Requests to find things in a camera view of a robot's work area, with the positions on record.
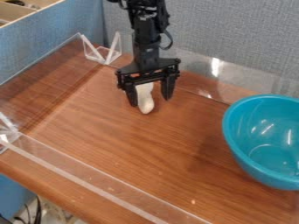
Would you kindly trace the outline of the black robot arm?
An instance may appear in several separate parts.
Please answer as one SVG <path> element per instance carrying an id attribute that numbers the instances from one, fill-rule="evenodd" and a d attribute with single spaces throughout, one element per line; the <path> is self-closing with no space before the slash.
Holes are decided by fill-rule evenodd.
<path id="1" fill-rule="evenodd" d="M 173 96 L 173 88 L 180 76 L 177 58 L 161 58 L 159 50 L 168 50 L 173 38 L 167 31 L 169 14 L 164 0 L 108 0 L 126 11 L 132 33 L 133 60 L 116 70 L 116 85 L 125 91 L 132 107 L 137 106 L 136 87 L 155 81 L 161 82 L 165 100 Z"/>

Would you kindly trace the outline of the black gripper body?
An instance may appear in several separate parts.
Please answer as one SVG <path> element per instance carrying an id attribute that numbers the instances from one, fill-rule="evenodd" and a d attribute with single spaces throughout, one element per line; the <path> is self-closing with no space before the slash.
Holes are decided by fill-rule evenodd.
<path id="1" fill-rule="evenodd" d="M 117 87 L 125 90 L 125 84 L 132 83 L 134 86 L 149 82 L 160 81 L 164 73 L 175 71 L 180 76 L 177 58 L 161 58 L 159 54 L 159 44 L 144 45 L 133 42 L 133 60 L 116 70 Z"/>

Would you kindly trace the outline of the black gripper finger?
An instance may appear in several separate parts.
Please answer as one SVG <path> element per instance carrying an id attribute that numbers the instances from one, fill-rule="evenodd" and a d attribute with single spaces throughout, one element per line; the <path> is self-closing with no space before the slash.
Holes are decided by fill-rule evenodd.
<path id="1" fill-rule="evenodd" d="M 175 71 L 168 71 L 163 74 L 161 79 L 161 94 L 163 98 L 168 101 L 173 96 L 173 88 L 176 82 L 177 73 Z"/>
<path id="2" fill-rule="evenodd" d="M 125 84 L 125 96 L 132 107 L 137 106 L 136 86 L 132 83 Z"/>

